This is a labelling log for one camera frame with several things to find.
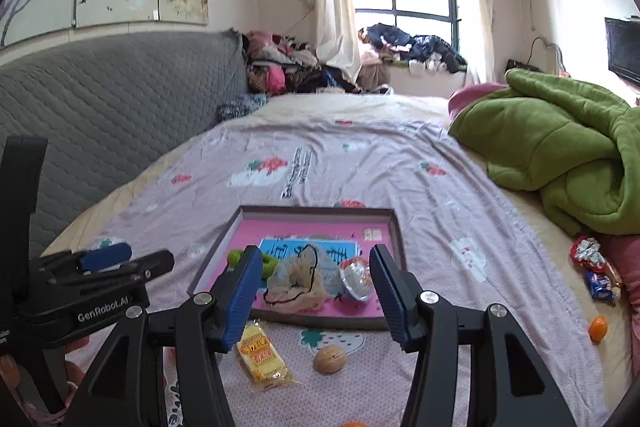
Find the yellow cracker packet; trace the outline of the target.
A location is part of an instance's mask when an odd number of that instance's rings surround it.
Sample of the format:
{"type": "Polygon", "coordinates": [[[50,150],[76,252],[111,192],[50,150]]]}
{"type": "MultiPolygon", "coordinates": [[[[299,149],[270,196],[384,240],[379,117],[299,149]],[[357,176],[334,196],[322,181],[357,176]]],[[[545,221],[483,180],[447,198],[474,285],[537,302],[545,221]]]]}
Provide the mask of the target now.
{"type": "Polygon", "coordinates": [[[259,322],[245,324],[241,338],[236,343],[236,351],[256,386],[267,389],[294,381],[291,369],[259,322]]]}

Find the brown walnut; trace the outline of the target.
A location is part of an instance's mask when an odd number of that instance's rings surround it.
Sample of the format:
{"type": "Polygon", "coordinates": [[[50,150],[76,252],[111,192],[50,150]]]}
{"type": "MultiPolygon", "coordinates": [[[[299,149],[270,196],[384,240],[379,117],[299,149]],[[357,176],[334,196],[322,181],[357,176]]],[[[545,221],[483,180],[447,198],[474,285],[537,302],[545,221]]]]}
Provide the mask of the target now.
{"type": "Polygon", "coordinates": [[[314,356],[314,370],[321,375],[332,375],[341,372],[347,362],[347,355],[340,346],[326,346],[318,350],[314,356]]]}

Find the large orange tangerine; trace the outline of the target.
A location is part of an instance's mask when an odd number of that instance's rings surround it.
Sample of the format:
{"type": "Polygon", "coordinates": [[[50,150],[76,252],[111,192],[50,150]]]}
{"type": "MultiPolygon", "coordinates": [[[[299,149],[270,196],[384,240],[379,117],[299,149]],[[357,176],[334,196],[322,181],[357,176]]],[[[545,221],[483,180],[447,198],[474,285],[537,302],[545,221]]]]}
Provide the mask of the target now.
{"type": "Polygon", "coordinates": [[[341,427],[368,427],[368,425],[354,421],[353,423],[343,424],[341,427]]]}

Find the grey quilted headboard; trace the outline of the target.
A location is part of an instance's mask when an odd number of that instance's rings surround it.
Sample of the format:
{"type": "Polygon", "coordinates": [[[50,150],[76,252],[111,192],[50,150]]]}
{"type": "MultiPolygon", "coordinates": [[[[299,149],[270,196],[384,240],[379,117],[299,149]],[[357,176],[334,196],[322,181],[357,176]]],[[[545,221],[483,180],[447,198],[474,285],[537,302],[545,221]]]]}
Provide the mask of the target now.
{"type": "Polygon", "coordinates": [[[1,135],[47,139],[29,254],[215,124],[248,90],[242,35],[151,31],[70,42],[1,67],[1,135]]]}

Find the dark patterned cloth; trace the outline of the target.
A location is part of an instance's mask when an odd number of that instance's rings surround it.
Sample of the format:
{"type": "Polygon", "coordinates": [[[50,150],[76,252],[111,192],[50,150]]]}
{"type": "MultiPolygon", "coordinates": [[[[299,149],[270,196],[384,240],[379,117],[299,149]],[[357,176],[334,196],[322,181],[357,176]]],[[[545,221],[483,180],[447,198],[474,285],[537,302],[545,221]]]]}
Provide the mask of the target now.
{"type": "Polygon", "coordinates": [[[217,107],[215,124],[253,114],[269,102],[268,95],[243,93],[217,107]]]}

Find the small tangerine at edge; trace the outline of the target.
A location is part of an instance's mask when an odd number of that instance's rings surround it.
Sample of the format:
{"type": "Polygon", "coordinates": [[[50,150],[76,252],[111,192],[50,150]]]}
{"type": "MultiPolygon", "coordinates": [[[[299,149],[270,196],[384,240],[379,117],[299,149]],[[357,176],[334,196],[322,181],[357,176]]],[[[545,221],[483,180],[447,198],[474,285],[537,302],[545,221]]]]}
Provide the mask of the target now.
{"type": "Polygon", "coordinates": [[[603,315],[595,317],[588,329],[588,334],[593,343],[600,343],[608,333],[608,321],[603,315]]]}

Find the red blue candy wrappers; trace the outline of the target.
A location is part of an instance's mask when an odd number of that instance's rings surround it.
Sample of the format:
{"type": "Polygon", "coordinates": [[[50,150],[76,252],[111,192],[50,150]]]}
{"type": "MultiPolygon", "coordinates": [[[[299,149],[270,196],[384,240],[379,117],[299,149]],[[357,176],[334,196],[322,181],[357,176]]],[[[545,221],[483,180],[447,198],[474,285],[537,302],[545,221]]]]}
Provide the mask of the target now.
{"type": "Polygon", "coordinates": [[[570,246],[570,260],[584,272],[593,300],[614,303],[622,295],[622,279],[601,253],[601,244],[592,236],[579,235],[570,246]]]}

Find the pink pillow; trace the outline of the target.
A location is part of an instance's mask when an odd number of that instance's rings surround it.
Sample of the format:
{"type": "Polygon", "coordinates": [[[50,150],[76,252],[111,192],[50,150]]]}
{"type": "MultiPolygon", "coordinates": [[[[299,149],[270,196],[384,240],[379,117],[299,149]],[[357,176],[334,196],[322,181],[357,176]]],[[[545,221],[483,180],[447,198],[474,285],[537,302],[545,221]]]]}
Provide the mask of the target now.
{"type": "Polygon", "coordinates": [[[626,287],[631,309],[632,373],[639,375],[640,350],[640,239],[638,235],[601,235],[604,257],[613,262],[626,287]]]}

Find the clothes pile by headboard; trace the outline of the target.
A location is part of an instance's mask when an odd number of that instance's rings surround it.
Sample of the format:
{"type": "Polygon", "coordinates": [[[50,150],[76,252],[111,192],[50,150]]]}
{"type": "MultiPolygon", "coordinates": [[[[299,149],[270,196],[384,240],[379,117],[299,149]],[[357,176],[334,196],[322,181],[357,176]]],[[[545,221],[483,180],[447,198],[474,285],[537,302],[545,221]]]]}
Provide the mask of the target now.
{"type": "Polygon", "coordinates": [[[242,34],[248,90],[255,94],[361,93],[341,69],[323,65],[294,37],[252,30],[242,34]]]}

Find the green blanket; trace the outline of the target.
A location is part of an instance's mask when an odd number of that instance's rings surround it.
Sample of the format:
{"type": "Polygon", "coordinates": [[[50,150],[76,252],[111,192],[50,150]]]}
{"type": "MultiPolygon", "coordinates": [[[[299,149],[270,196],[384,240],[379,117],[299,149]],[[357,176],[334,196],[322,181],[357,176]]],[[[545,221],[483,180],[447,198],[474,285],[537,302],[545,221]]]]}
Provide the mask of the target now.
{"type": "Polygon", "coordinates": [[[495,184],[538,193],[567,234],[638,234],[639,111],[608,89],[514,68],[449,132],[484,157],[495,184]]]}

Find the dark clothes on windowsill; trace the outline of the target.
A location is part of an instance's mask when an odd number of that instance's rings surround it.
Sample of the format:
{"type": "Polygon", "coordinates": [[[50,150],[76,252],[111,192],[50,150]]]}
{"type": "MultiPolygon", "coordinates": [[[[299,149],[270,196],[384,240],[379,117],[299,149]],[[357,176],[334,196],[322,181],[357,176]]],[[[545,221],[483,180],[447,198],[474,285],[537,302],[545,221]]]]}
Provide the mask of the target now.
{"type": "Polygon", "coordinates": [[[375,24],[358,30],[361,42],[370,44],[378,54],[399,62],[415,61],[424,65],[434,63],[435,68],[449,74],[466,72],[465,58],[446,40],[436,35],[412,36],[385,24],[375,24]]]}

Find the black wall television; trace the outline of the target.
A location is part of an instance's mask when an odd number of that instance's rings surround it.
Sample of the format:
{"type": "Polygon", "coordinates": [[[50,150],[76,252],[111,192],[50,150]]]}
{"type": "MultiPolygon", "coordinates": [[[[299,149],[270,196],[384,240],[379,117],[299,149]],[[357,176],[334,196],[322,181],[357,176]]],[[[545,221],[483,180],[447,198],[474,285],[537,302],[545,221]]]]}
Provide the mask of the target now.
{"type": "Polygon", "coordinates": [[[608,69],[618,77],[638,86],[640,82],[640,23],[631,20],[605,19],[608,43],[608,69]]]}

